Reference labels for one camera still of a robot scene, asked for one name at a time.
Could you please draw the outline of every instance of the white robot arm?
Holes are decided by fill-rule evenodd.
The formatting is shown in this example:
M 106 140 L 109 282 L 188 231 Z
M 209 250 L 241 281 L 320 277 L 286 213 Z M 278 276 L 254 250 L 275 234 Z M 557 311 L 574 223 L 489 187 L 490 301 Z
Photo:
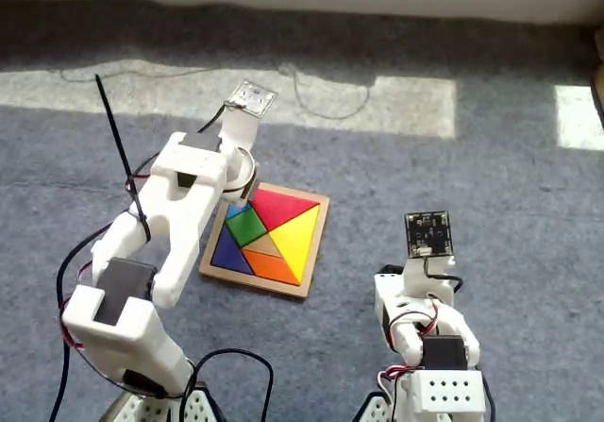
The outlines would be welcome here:
M 368 399 L 355 420 L 483 422 L 480 347 L 453 308 L 454 291 L 462 280 L 447 274 L 455 266 L 448 213 L 411 213 L 405 219 L 409 250 L 405 266 L 388 265 L 375 275 L 377 318 L 386 343 L 403 364 L 380 372 L 378 384 L 386 397 Z M 393 385 L 393 397 L 382 380 Z
M 159 269 L 126 260 L 147 242 L 135 203 L 92 248 L 92 286 L 78 284 L 62 321 L 110 379 L 157 397 L 180 396 L 192 374 L 156 311 L 173 307 L 199 253 L 199 237 L 219 200 L 244 205 L 258 186 L 250 148 L 275 97 L 245 81 L 226 103 L 217 151 L 197 133 L 175 132 L 139 193 L 151 240 L 170 238 Z

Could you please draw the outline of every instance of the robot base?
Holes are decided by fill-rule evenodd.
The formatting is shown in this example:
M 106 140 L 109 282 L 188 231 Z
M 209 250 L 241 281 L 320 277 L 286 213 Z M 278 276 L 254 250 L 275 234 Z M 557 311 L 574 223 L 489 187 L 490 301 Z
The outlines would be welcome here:
M 384 394 L 373 392 L 367 396 L 352 422 L 390 422 L 392 408 Z
M 180 400 L 139 397 L 123 393 L 100 422 L 177 422 Z M 187 400 L 186 422 L 223 422 L 220 410 L 207 389 L 193 391 Z

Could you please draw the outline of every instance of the black cable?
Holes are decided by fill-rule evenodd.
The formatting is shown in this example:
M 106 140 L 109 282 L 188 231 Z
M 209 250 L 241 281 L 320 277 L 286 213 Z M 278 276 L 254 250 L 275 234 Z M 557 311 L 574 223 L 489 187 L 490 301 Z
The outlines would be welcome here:
M 484 376 L 484 372 L 482 372 L 482 370 L 480 370 L 480 372 L 482 373 L 482 385 L 484 386 L 484 393 L 487 396 L 487 400 L 489 400 L 489 421 L 495 422 L 495 399 L 493 398 L 493 394 L 491 394 L 487 377 Z
M 95 75 L 95 81 L 96 84 L 99 88 L 99 92 L 101 94 L 101 98 L 103 100 L 103 104 L 105 105 L 105 110 L 107 112 L 107 115 L 109 117 L 109 124 L 111 125 L 111 130 L 113 131 L 113 127 L 115 126 L 115 120 L 113 119 L 113 113 L 111 111 L 111 107 L 109 105 L 109 101 L 107 99 L 107 96 L 105 94 L 105 90 L 103 88 L 103 83 L 100 80 L 100 77 L 98 75 Z M 218 111 L 214 114 L 214 116 L 211 118 L 211 120 L 209 120 L 205 125 L 203 125 L 198 132 L 204 132 L 208 127 L 210 127 L 213 123 L 216 122 L 216 120 L 218 120 L 218 118 L 220 117 L 220 115 L 225 111 L 226 105 L 223 104 L 220 109 L 218 109 Z M 122 157 L 122 153 L 124 152 L 124 149 L 122 147 L 122 142 L 121 141 L 116 141 L 116 144 L 118 146 L 118 151 L 120 151 L 120 157 Z M 154 153 L 152 156 L 150 156 L 149 158 L 147 158 L 146 160 L 144 160 L 134 171 L 133 174 L 131 175 L 130 180 L 137 176 L 141 170 L 144 168 L 145 165 L 147 165 L 151 160 L 153 160 L 154 158 L 156 158 L 159 155 L 159 151 Z M 129 165 L 127 160 L 124 161 L 125 164 L 125 169 L 126 169 L 126 173 L 128 174 L 129 171 Z M 100 229 L 98 229 L 97 231 L 95 231 L 94 233 L 90 234 L 89 236 L 87 236 L 86 238 L 84 238 L 81 242 L 79 242 L 65 257 L 65 259 L 63 260 L 62 264 L 60 265 L 59 271 L 57 272 L 57 305 L 59 307 L 59 316 L 61 316 L 61 308 L 63 306 L 64 303 L 64 295 L 63 295 L 63 277 L 65 275 L 65 271 L 67 269 L 67 266 L 69 265 L 69 263 L 74 259 L 74 257 L 87 245 L 89 244 L 92 240 L 94 240 L 96 237 L 98 237 L 99 235 L 101 235 L 102 233 L 104 233 L 105 231 L 107 231 L 109 229 L 109 227 L 111 227 L 111 223 L 106 224 L 105 226 L 101 227 Z M 122 386 L 121 384 L 115 382 L 114 380 L 110 379 L 109 377 L 106 377 L 105 375 L 103 375 L 96 367 L 94 367 L 90 361 L 88 361 L 88 359 L 84 356 L 84 354 L 81 353 L 81 351 L 78 350 L 79 355 L 82 357 L 82 359 L 84 359 L 84 361 L 99 375 L 101 376 L 103 379 L 109 381 L 111 384 L 123 389 L 123 390 L 127 390 L 128 392 L 134 393 L 132 390 L 125 388 L 125 386 Z M 65 388 L 67 387 L 67 379 L 69 378 L 69 361 L 71 359 L 71 351 L 69 346 L 67 345 L 67 343 L 63 340 L 63 367 L 62 367 L 62 371 L 61 371 L 61 377 L 60 377 L 60 383 L 59 383 L 59 390 L 57 391 L 57 397 L 55 398 L 55 404 L 53 405 L 53 409 L 52 412 L 50 414 L 49 417 L 49 422 L 55 422 L 57 420 L 57 415 L 59 413 L 59 408 L 60 408 L 60 404 L 63 400 L 63 396 L 65 394 Z
M 65 275 L 65 270 L 67 266 L 74 259 L 77 253 L 82 250 L 90 241 L 99 236 L 101 233 L 106 231 L 111 224 L 107 224 L 100 229 L 98 229 L 95 233 L 84 238 L 76 247 L 74 247 L 63 263 L 60 265 L 59 271 L 57 272 L 57 304 L 59 306 L 59 316 L 61 312 L 61 308 L 63 306 L 64 297 L 63 297 L 63 276 Z M 65 394 L 65 387 L 67 386 L 67 378 L 69 376 L 69 359 L 70 359 L 70 350 L 67 343 L 63 340 L 63 370 L 60 376 L 60 384 L 59 390 L 57 391 L 57 398 L 55 398 L 55 404 L 53 405 L 53 411 L 50 413 L 49 422 L 54 422 L 57 420 L 57 414 L 59 413 L 60 404 L 63 401 L 63 395 Z
M 436 280 L 453 280 L 457 282 L 457 285 L 453 287 L 453 293 L 457 293 L 460 288 L 463 286 L 463 279 L 459 276 L 451 276 L 449 274 L 430 274 L 428 272 L 428 257 L 424 257 L 424 275 L 429 279 Z
M 392 422 L 396 422 L 396 419 L 394 419 L 394 416 L 396 415 L 396 395 L 398 394 L 398 380 L 400 379 L 400 377 L 402 377 L 402 375 L 399 375 L 398 377 L 396 377 L 394 379 L 394 403 L 393 403 L 393 413 L 392 413 L 392 417 L 391 417 L 391 421 Z
M 111 127 L 111 132 L 113 133 L 113 140 L 115 141 L 115 145 L 117 146 L 117 151 L 120 154 L 120 158 L 122 159 L 122 164 L 124 165 L 124 170 L 126 171 L 126 190 L 132 197 L 132 201 L 136 205 L 136 209 L 139 212 L 139 219 L 143 224 L 144 235 L 146 236 L 147 242 L 151 241 L 151 229 L 149 228 L 149 224 L 147 223 L 147 218 L 143 213 L 143 207 L 141 206 L 141 200 L 139 200 L 139 193 L 136 190 L 136 183 L 134 182 L 134 177 L 132 176 L 132 171 L 130 170 L 130 164 L 128 163 L 128 158 L 126 156 L 126 151 L 124 150 L 124 145 L 122 144 L 122 139 L 120 138 L 120 131 L 117 128 L 115 123 L 115 118 L 113 118 L 113 111 L 111 110 L 111 106 L 109 105 L 109 100 L 107 99 L 107 95 L 105 94 L 105 88 L 103 87 L 103 82 L 99 75 L 94 75 L 96 80 L 96 86 L 98 87 L 98 91 L 101 95 L 101 99 L 103 100 L 103 105 L 105 106 L 105 112 L 107 113 L 107 118 L 109 120 L 109 126 Z
M 202 132 L 205 132 L 206 129 L 208 129 L 214 123 L 216 123 L 216 120 L 218 120 L 220 118 L 220 116 L 223 114 L 223 112 L 225 111 L 226 108 L 227 108 L 227 104 L 223 103 L 223 105 L 220 107 L 220 109 L 218 109 L 216 111 L 216 113 L 214 113 L 214 116 L 211 117 L 211 119 L 205 125 L 203 125 L 199 129 L 197 129 L 197 134 L 201 134 Z
M 141 170 L 144 168 L 144 166 L 147 165 L 152 160 L 154 160 L 157 156 L 159 156 L 159 151 L 156 151 L 149 158 L 147 158 L 146 160 L 144 160 L 143 162 L 141 162 L 139 164 L 139 166 L 136 169 L 134 169 L 134 177 L 137 177 L 139 175 L 139 173 L 141 172 Z
M 248 356 L 252 359 L 255 359 L 259 363 L 262 363 L 268 370 L 268 385 L 266 386 L 266 397 L 264 398 L 264 405 L 262 406 L 262 416 L 260 418 L 260 422 L 265 422 L 266 414 L 268 412 L 268 404 L 269 404 L 269 400 L 271 398 L 271 391 L 273 390 L 273 376 L 274 376 L 273 367 L 271 366 L 271 364 L 268 361 L 266 361 L 264 358 L 262 358 L 262 356 L 254 353 L 252 351 L 248 351 L 246 349 L 240 349 L 240 348 L 216 349 L 216 350 L 208 353 L 206 356 L 204 356 L 202 358 L 201 361 L 199 361 L 197 363 L 197 365 L 193 368 L 191 377 L 189 378 L 189 381 L 187 382 L 187 386 L 185 387 L 185 391 L 180 400 L 180 408 L 178 411 L 179 422 L 185 421 L 185 409 L 187 407 L 187 399 L 193 392 L 195 383 L 197 382 L 197 374 L 199 373 L 199 370 L 201 370 L 201 367 L 203 367 L 204 363 L 209 361 L 211 358 L 213 358 L 214 356 L 222 355 L 222 354 L 242 354 L 244 356 Z

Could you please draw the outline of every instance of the wire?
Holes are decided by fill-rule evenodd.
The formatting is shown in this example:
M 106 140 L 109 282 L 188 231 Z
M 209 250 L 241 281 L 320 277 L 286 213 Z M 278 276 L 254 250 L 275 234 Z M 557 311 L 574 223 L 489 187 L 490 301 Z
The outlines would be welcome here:
M 105 91 L 103 90 L 103 84 L 102 84 L 102 82 L 100 82 L 100 77 L 98 77 L 98 75 L 95 75 L 94 80 L 97 82 L 97 86 L 99 86 L 101 98 L 104 98 L 103 102 L 105 104 L 105 101 L 107 101 L 107 96 L 105 95 Z M 111 115 L 111 117 L 112 117 L 110 107 L 109 107 L 109 109 L 108 109 L 108 107 L 109 107 L 109 101 L 107 101 L 106 110 L 108 111 L 108 116 Z M 198 132 L 204 132 L 208 127 L 210 127 L 210 125 L 212 123 L 214 123 L 220 117 L 220 115 L 224 112 L 224 110 L 225 110 L 225 105 L 223 104 L 223 106 L 221 106 L 221 108 L 218 109 L 218 111 L 214 114 L 212 119 L 209 120 L 205 125 L 203 125 L 199 129 Z M 156 153 L 154 153 L 153 155 L 148 157 L 146 160 L 144 160 L 141 164 L 139 164 L 139 166 L 131 174 L 132 177 L 140 177 L 139 173 L 144 168 L 144 166 L 147 165 L 151 160 L 155 159 L 158 155 L 159 155 L 159 151 L 157 151 Z M 59 308 L 59 325 L 62 324 L 62 320 L 61 320 L 62 308 L 66 305 L 64 294 L 63 294 L 63 278 L 65 276 L 65 271 L 66 271 L 67 267 L 69 266 L 71 261 L 74 259 L 74 257 L 86 245 L 88 245 L 92 240 L 94 240 L 99 235 L 101 235 L 105 231 L 107 231 L 109 229 L 109 227 L 111 227 L 111 224 L 112 223 L 109 222 L 108 224 L 104 225 L 103 227 L 101 227 L 97 231 L 91 233 L 86 238 L 84 238 L 82 241 L 80 241 L 72 250 L 69 251 L 69 253 L 65 257 L 65 259 L 61 263 L 61 265 L 59 267 L 59 271 L 57 272 L 57 281 L 56 281 L 57 306 Z M 78 271 L 78 276 L 81 276 L 81 273 L 88 267 L 87 265 L 88 264 L 85 264 L 82 268 L 80 268 L 80 270 Z M 114 386 L 117 386 L 120 389 L 123 389 L 130 393 L 144 395 L 144 394 L 138 393 L 136 391 L 132 391 L 131 389 L 127 389 L 125 386 L 123 386 L 120 383 L 107 377 L 100 370 L 98 370 L 78 348 L 76 348 L 75 350 L 80 355 L 80 357 L 92 368 L 92 370 L 94 370 L 104 380 L 107 380 Z M 48 419 L 49 422 L 55 422 L 57 420 L 57 415 L 59 414 L 59 408 L 60 408 L 60 405 L 62 403 L 64 394 L 65 394 L 65 388 L 67 387 L 67 379 L 69 378 L 69 361 L 70 361 L 70 359 L 71 359 L 70 345 L 68 344 L 66 337 L 63 335 L 63 366 L 62 366 L 62 371 L 61 371 L 59 389 L 57 390 L 57 396 L 55 398 L 55 403 L 53 405 L 52 412 L 50 413 L 50 417 Z
M 134 183 L 134 177 L 132 171 L 130 170 L 130 164 L 128 163 L 126 151 L 124 150 L 124 145 L 122 144 L 122 139 L 120 138 L 120 131 L 118 130 L 117 124 L 115 123 L 115 118 L 113 118 L 113 111 L 111 110 L 109 100 L 107 99 L 107 95 L 105 94 L 103 82 L 101 81 L 99 75 L 94 75 L 94 78 L 96 80 L 96 86 L 98 87 L 101 99 L 103 100 L 103 105 L 105 106 L 105 112 L 107 113 L 107 119 L 109 120 L 111 133 L 113 134 L 113 140 L 115 141 L 117 151 L 120 154 L 120 158 L 122 159 L 124 171 L 126 172 L 126 190 L 130 194 L 130 197 L 132 197 L 132 201 L 136 205 L 136 209 L 139 212 L 139 220 L 143 224 L 144 235 L 146 236 L 147 242 L 149 242 L 151 241 L 151 229 L 149 228 L 147 218 L 143 213 L 143 206 L 141 205 L 141 200 L 139 199 L 139 193 L 136 190 L 136 184 Z
M 220 356 L 223 354 L 242 354 L 244 356 L 248 356 L 252 359 L 255 359 L 259 363 L 264 364 L 264 366 L 268 370 L 268 385 L 266 386 L 266 397 L 264 398 L 264 405 L 262 406 L 262 416 L 260 418 L 260 422 L 264 422 L 266 420 L 266 413 L 268 412 L 268 404 L 269 404 L 269 401 L 271 398 L 271 392 L 273 390 L 273 376 L 274 376 L 273 367 L 271 366 L 271 364 L 268 361 L 266 361 L 264 358 L 262 358 L 262 356 L 254 353 L 252 351 L 248 351 L 246 349 L 240 349 L 240 348 L 223 348 L 223 349 L 216 349 L 216 350 L 208 353 L 193 368 L 193 372 L 191 373 L 189 382 L 187 382 L 187 386 L 185 387 L 185 391 L 182 394 L 182 398 L 180 400 L 180 409 L 178 411 L 179 422 L 185 421 L 185 408 L 187 407 L 187 399 L 193 392 L 195 383 L 197 382 L 197 374 L 199 373 L 199 370 L 201 370 L 201 367 L 203 367 L 204 363 L 209 361 L 211 358 L 213 358 L 215 356 Z
M 386 395 L 386 397 L 388 398 L 388 403 L 392 403 L 393 395 L 388 391 L 388 389 L 386 389 L 384 383 L 381 382 L 382 378 L 386 378 L 385 372 L 383 370 L 377 373 L 377 387 L 379 387 L 379 389 L 381 389 L 381 391 Z
M 463 286 L 463 279 L 460 278 L 459 276 L 451 276 L 449 274 L 430 274 L 428 272 L 428 257 L 424 257 L 424 275 L 428 279 L 456 281 L 457 285 L 455 285 L 455 287 L 453 287 L 453 293 L 457 293 Z
M 482 370 L 480 370 L 480 372 L 482 373 L 482 385 L 484 386 L 484 393 L 487 395 L 487 400 L 489 400 L 489 421 L 495 422 L 495 399 L 493 398 L 493 394 L 491 394 L 487 377 L 484 376 L 484 372 L 482 372 Z
M 91 264 L 92 264 L 92 260 L 88 260 L 86 263 L 84 263 L 84 265 L 81 268 L 79 268 L 77 270 L 77 281 L 76 282 L 81 281 L 82 274 L 84 274 L 84 271 L 86 271 L 90 267 Z
M 106 224 L 105 226 L 98 229 L 96 232 L 91 233 L 89 236 L 87 236 L 82 241 L 80 241 L 79 244 L 76 247 L 74 247 L 69 252 L 69 254 L 67 254 L 67 257 L 65 257 L 65 260 L 63 260 L 63 263 L 60 265 L 59 271 L 57 272 L 57 306 L 59 307 L 59 316 L 60 316 L 61 307 L 63 306 L 63 303 L 64 303 L 63 277 L 65 275 L 65 270 L 67 269 L 67 266 L 69 265 L 71 260 L 74 259 L 74 257 L 77 255 L 77 253 L 80 250 L 82 250 L 94 238 L 96 238 L 97 236 L 99 236 L 100 234 L 105 232 L 110 227 L 110 225 L 111 225 L 111 223 Z M 69 376 L 69 358 L 70 358 L 69 345 L 67 345 L 67 342 L 65 341 L 65 339 L 63 339 L 63 369 L 62 369 L 61 376 L 60 376 L 59 390 L 57 391 L 57 397 L 55 398 L 55 404 L 53 405 L 53 410 L 50 413 L 50 418 L 48 419 L 49 422 L 55 422 L 55 420 L 57 420 L 57 414 L 59 413 L 60 404 L 63 401 L 63 395 L 65 394 L 65 387 L 67 386 L 67 378 Z
M 392 413 L 392 417 L 391 417 L 391 421 L 395 422 L 396 419 L 394 419 L 395 415 L 396 415 L 396 396 L 398 395 L 398 392 L 396 391 L 398 389 L 398 380 L 400 379 L 400 377 L 396 377 L 396 379 L 394 380 L 394 404 L 393 404 L 393 413 Z
M 156 151 L 153 155 L 151 155 L 146 160 L 141 162 L 139 164 L 139 166 L 136 169 L 134 169 L 134 177 L 140 177 L 140 172 L 144 168 L 144 166 L 147 165 L 152 160 L 154 160 L 157 156 L 159 156 L 159 151 Z
M 218 120 L 220 118 L 220 116 L 223 114 L 223 112 L 225 111 L 226 108 L 227 108 L 227 103 L 223 103 L 223 105 L 216 111 L 216 113 L 214 113 L 214 116 L 211 117 L 211 119 L 207 123 L 205 123 L 202 127 L 197 129 L 197 134 L 201 134 L 202 132 L 205 132 L 209 127 L 211 127 L 214 123 L 216 123 L 216 120 Z
M 400 314 L 399 314 L 399 315 L 397 315 L 395 318 L 393 318 L 393 319 L 390 321 L 390 323 L 388 324 L 388 332 L 387 332 L 388 336 L 387 336 L 386 340 L 388 341 L 388 345 L 390 346 L 390 349 L 391 349 L 392 351 L 396 351 L 396 350 L 394 349 L 394 343 L 393 343 L 393 334 L 392 334 L 392 330 L 393 330 L 394 323 L 396 323 L 397 321 L 399 321 L 399 320 L 400 320 L 400 319 L 401 319 L 403 316 L 407 316 L 407 315 L 411 315 L 411 314 L 416 314 L 416 315 L 424 315 L 425 317 L 429 318 L 429 320 L 430 320 L 429 324 L 428 324 L 428 325 L 427 325 L 425 328 L 423 328 L 423 329 L 422 329 L 422 331 L 420 332 L 420 336 L 423 336 L 423 335 L 427 334 L 427 333 L 428 333 L 427 329 L 428 329 L 428 328 L 429 328 L 429 329 L 432 329 L 432 327 L 434 326 L 434 323 L 436 323 L 436 318 L 435 318 L 435 316 L 428 315 L 428 314 L 427 314 L 427 313 L 425 313 L 425 312 L 420 312 L 420 311 L 407 311 L 407 312 L 402 312 L 402 313 L 400 313 Z

